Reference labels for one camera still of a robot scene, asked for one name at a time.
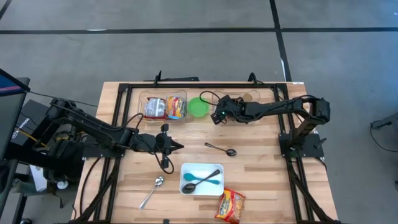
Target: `food packet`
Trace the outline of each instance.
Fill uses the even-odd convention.
[[[226,222],[238,224],[241,219],[243,203],[246,197],[227,188],[224,188],[224,194],[220,197],[215,218],[221,218]]]
[[[177,96],[166,97],[166,115],[168,119],[180,119],[185,116],[185,100]]]
[[[148,98],[145,104],[145,118],[149,119],[165,119],[166,118],[166,103],[165,100],[156,97]]]

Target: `butcher block tabletop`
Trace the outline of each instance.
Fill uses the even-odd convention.
[[[103,85],[96,117],[107,123],[112,122],[118,86],[119,82],[105,82]],[[287,83],[287,87],[290,98],[307,94],[303,83]],[[172,95],[179,90],[187,93],[188,101],[198,97],[202,91],[210,90],[231,95],[251,91],[253,99],[260,103],[274,102],[274,93],[267,88],[133,88],[128,118],[140,112],[143,97],[151,94]],[[212,100],[210,94],[203,96]],[[123,95],[121,108],[124,108],[125,98],[126,95]],[[180,193],[181,165],[187,162],[215,163],[224,167],[224,186],[246,196],[241,223],[295,223],[286,163],[280,154],[277,116],[266,116],[249,124],[230,121],[227,124],[214,125],[210,110],[212,106],[206,116],[194,118],[187,115],[184,121],[142,120],[139,125],[140,133],[156,135],[160,132],[161,125],[168,123],[167,134],[185,147],[169,156],[175,166],[174,173],[170,175],[160,169],[153,155],[126,151],[121,159],[111,223],[162,223],[164,219],[169,219],[170,223],[224,223],[223,220],[214,218],[219,197]],[[118,126],[121,125],[122,114],[123,109],[119,113]],[[298,126],[300,121],[295,116],[294,120]],[[138,119],[132,120],[128,127],[135,128],[137,122]],[[225,149],[233,148],[238,154],[229,157],[222,151],[204,146],[205,142]],[[77,211],[83,181],[95,160],[91,158],[85,161],[75,201]],[[104,159],[99,160],[88,178],[83,196],[83,210],[98,192],[103,162]],[[327,215],[337,219],[325,167],[314,158],[303,158],[303,163],[310,193]],[[155,178],[160,175],[165,178],[164,185],[154,192],[145,209],[139,210],[140,204],[154,187]],[[302,216],[306,219],[304,199],[299,190],[298,192]],[[108,194],[104,196],[102,203],[102,219],[105,217],[107,204]]]

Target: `computer monitor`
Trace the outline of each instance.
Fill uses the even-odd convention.
[[[30,88],[0,68],[0,96],[20,94]]]

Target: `blue plastic spoon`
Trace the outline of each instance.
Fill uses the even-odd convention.
[[[193,174],[190,174],[190,173],[184,174],[184,179],[187,181],[203,180],[202,178],[195,177]],[[210,182],[212,184],[217,184],[217,185],[220,184],[220,182],[218,180],[205,180],[205,181]]]

